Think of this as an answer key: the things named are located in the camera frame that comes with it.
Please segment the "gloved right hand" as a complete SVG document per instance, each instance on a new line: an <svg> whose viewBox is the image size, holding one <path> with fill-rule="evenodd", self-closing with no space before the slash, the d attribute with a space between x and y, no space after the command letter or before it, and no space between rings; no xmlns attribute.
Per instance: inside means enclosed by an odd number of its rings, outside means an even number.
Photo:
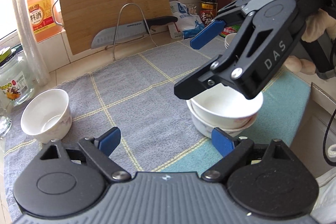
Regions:
<svg viewBox="0 0 336 224"><path fill-rule="evenodd" d="M306 75L314 75L325 73L331 69L329 58L318 41L325 34L329 19L328 13L322 9L308 17L306 30L299 43L299 46L303 46L303 50L306 50L307 57L300 54L299 57L289 56L284 63L288 70L293 73L301 72Z"/></svg>

